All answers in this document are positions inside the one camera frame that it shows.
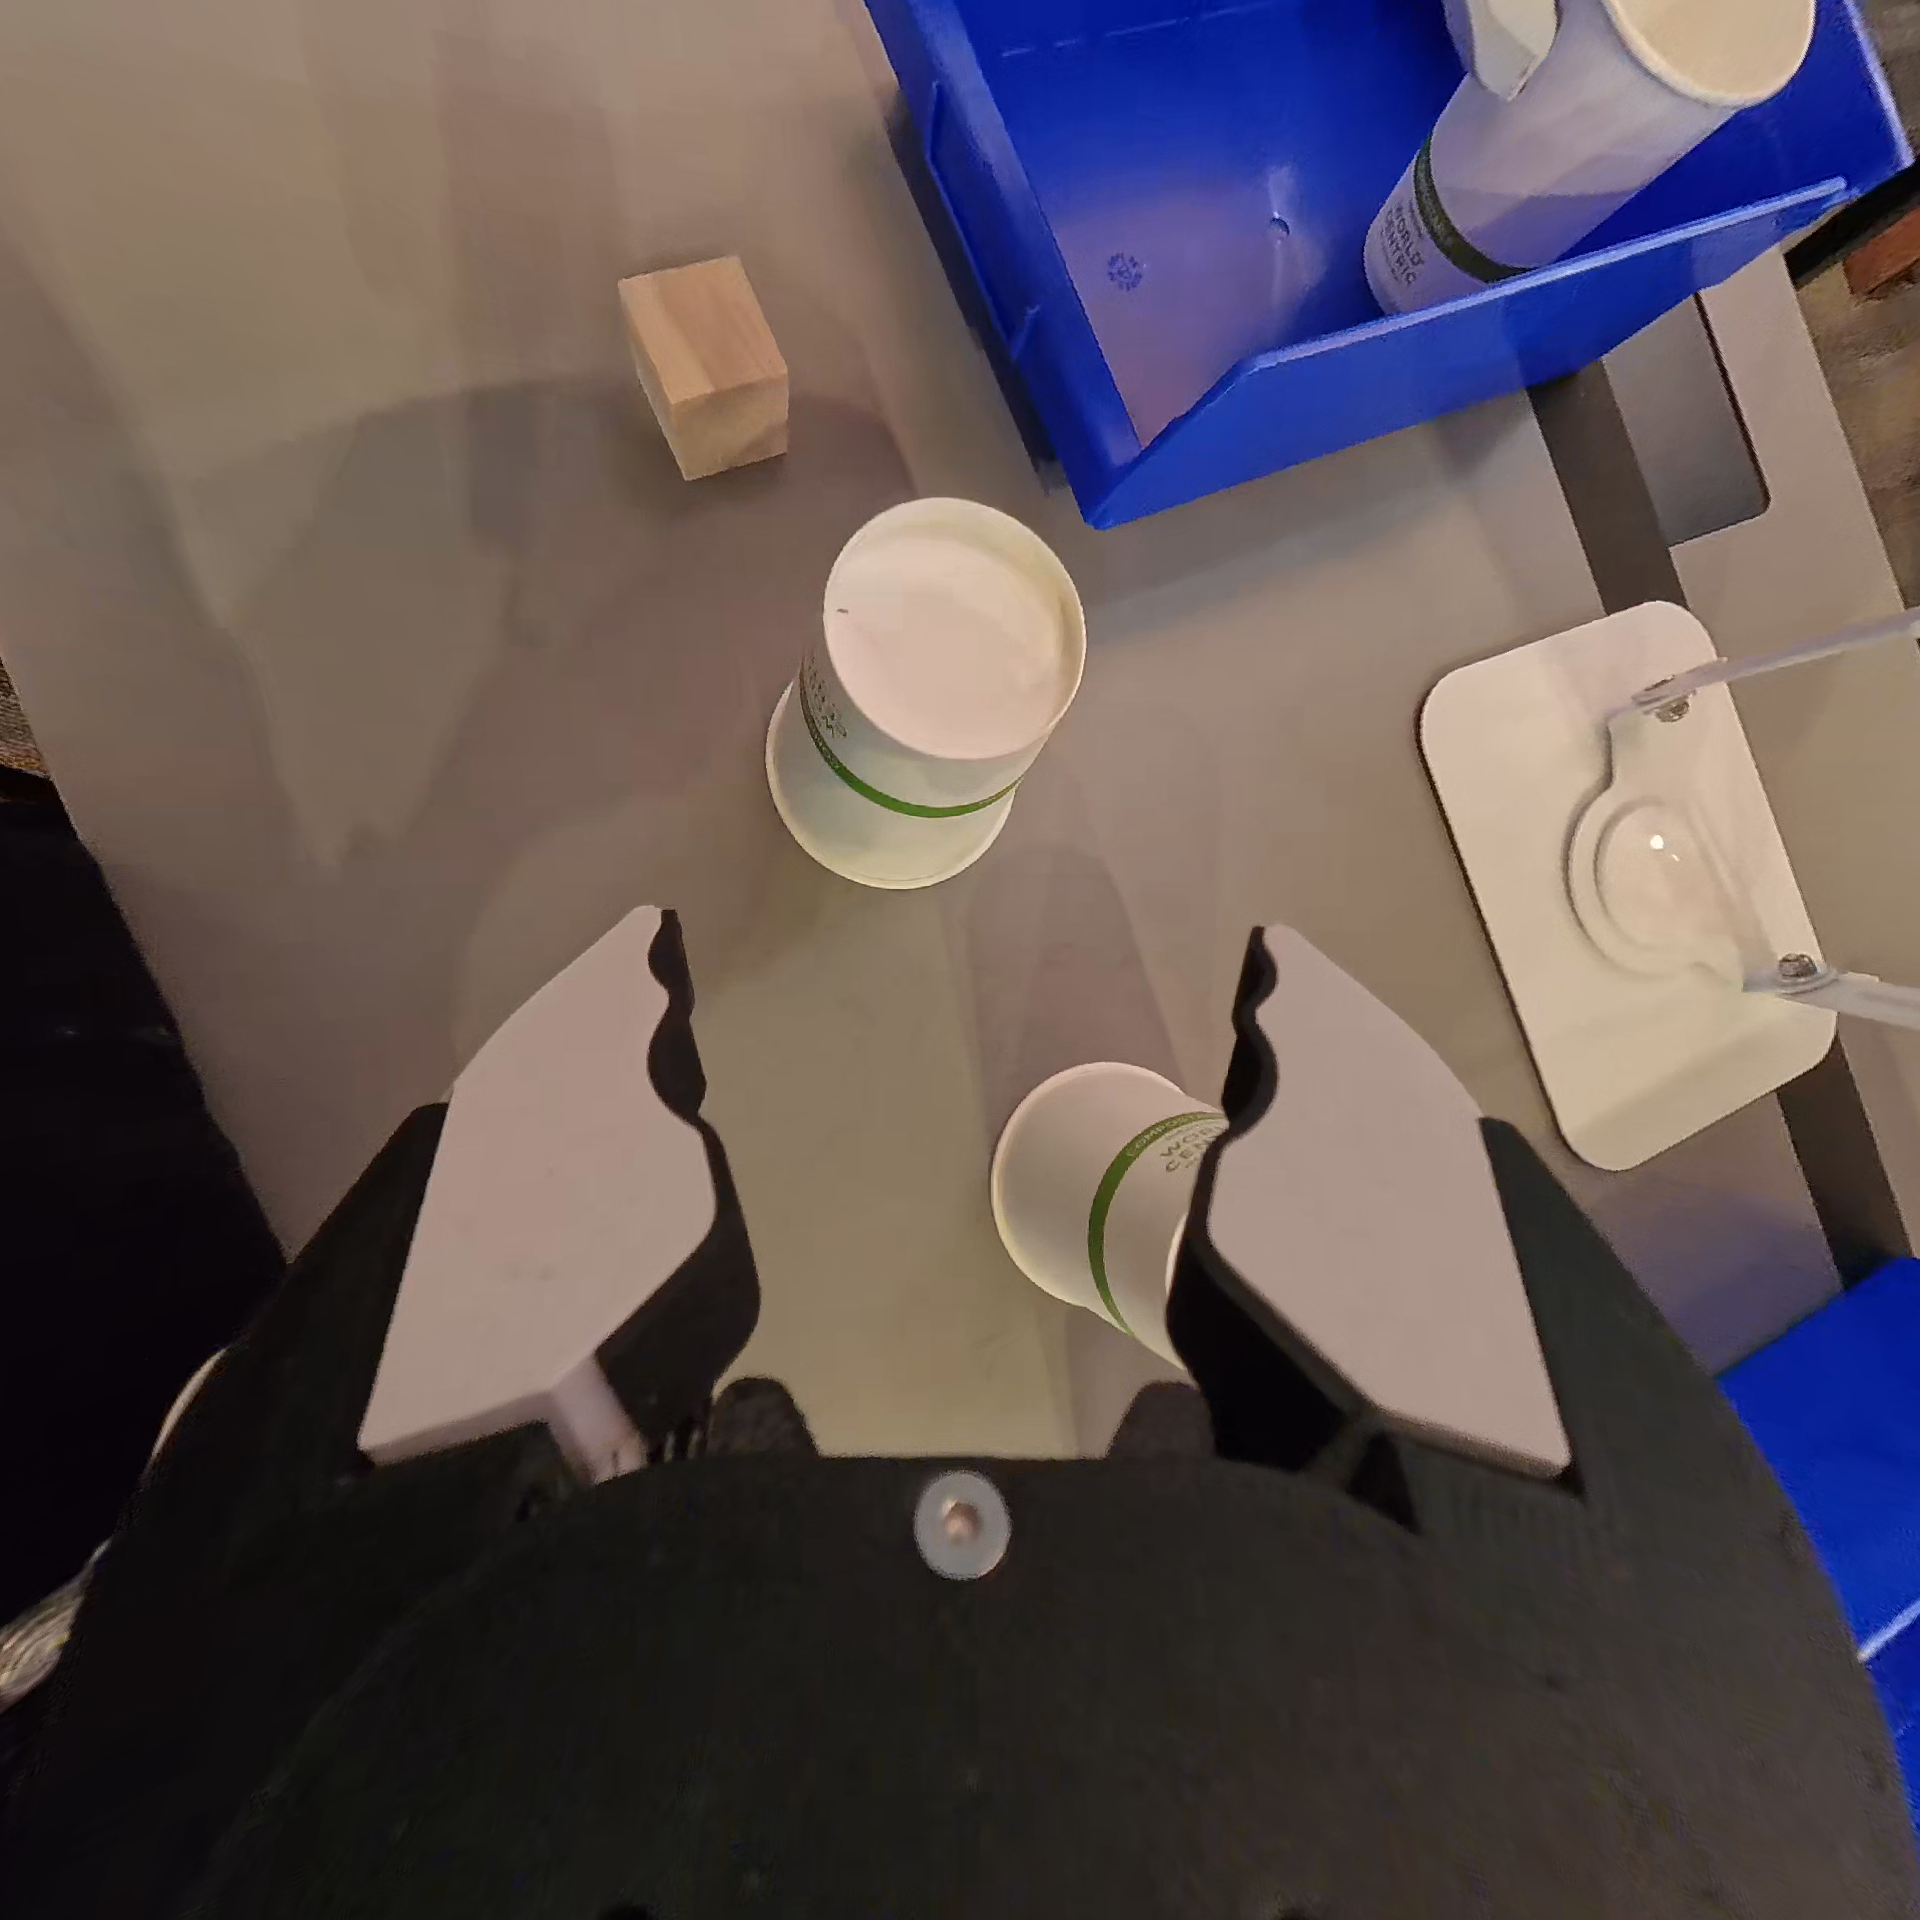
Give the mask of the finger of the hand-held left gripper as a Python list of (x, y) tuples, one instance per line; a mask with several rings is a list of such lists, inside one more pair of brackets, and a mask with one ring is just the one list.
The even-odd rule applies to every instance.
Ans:
[(1465, 72), (1489, 93), (1516, 100), (1548, 61), (1559, 25), (1559, 4), (1445, 2), (1450, 34)]

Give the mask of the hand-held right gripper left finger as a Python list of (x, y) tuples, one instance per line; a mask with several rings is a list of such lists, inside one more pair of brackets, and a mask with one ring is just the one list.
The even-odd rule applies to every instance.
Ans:
[(585, 1481), (693, 1448), (754, 1331), (675, 911), (639, 906), (453, 1081), (356, 1444), (541, 1425)]

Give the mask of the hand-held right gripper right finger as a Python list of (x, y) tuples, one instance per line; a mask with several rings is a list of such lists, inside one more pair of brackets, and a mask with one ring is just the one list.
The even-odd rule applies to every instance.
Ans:
[(1167, 1300), (1215, 1452), (1340, 1476), (1416, 1443), (1561, 1477), (1573, 1440), (1476, 1099), (1280, 923), (1250, 935), (1232, 1035)]

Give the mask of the white paper cup green stripe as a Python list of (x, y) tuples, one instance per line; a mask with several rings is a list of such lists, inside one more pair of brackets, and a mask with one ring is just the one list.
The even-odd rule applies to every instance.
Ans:
[(1394, 317), (1573, 251), (1812, 47), (1812, 2), (1558, 2), (1558, 37), (1516, 100), (1465, 70), (1363, 243)]
[(861, 525), (764, 743), (772, 802), (829, 874), (919, 890), (972, 868), (1074, 705), (1081, 591), (1019, 519), (959, 495)]

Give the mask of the white round plastic lid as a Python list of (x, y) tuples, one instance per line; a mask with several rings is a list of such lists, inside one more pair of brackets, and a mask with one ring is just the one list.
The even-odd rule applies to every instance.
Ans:
[(1228, 1124), (1141, 1065), (1051, 1075), (1016, 1107), (990, 1163), (1007, 1254), (1043, 1292), (1179, 1366), (1167, 1297), (1198, 1170)]

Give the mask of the blue plastic bin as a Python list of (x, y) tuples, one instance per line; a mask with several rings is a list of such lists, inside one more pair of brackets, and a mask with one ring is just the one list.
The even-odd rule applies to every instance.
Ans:
[(867, 4), (994, 341), (1100, 530), (1578, 371), (1915, 158), (1857, 4), (1561, 259), (1407, 315), (1363, 239), (1469, 77), (1442, 4)]
[(1917, 1693), (1919, 1260), (1884, 1263), (1718, 1381), (1812, 1536), (1860, 1662)]

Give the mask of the grey desk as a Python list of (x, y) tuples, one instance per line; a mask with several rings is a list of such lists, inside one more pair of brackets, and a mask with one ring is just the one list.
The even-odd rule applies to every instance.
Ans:
[[(1116, 532), (1040, 478), (864, 4), (5, 4), (5, 660), (298, 1251), (636, 904), (681, 914), (764, 1306), (829, 1452), (1093, 1452), (1150, 1360), (1005, 1259), (987, 1160), (1091, 1059), (1222, 1096), (1258, 923), (1523, 1128), (1718, 1369), (1917, 1232), (1917, 1044), (1573, 1156), (1416, 743), (1601, 614), (1527, 395)], [(789, 453), (688, 482), (615, 288), (736, 254)], [(959, 493), (1089, 611), (1010, 828), (918, 893), (783, 828), (842, 541)]]

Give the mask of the clear sign holder white base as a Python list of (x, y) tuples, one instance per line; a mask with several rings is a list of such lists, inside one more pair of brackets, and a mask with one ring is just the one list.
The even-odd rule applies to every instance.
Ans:
[(1842, 1014), (1917, 1029), (1917, 985), (1822, 955), (1730, 692), (1915, 638), (1905, 608), (1730, 660), (1648, 600), (1429, 689), (1429, 777), (1584, 1163), (1638, 1168), (1778, 1090)]

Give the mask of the person's black clothing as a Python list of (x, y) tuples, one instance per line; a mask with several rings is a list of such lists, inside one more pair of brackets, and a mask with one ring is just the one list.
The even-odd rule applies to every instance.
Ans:
[(82, 1571), (283, 1254), (61, 804), (2, 807), (2, 1615)]

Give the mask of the small wooden block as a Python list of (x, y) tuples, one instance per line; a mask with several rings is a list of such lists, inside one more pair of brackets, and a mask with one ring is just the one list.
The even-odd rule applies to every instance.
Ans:
[(640, 390), (688, 482), (789, 453), (789, 366), (736, 254), (623, 278)]

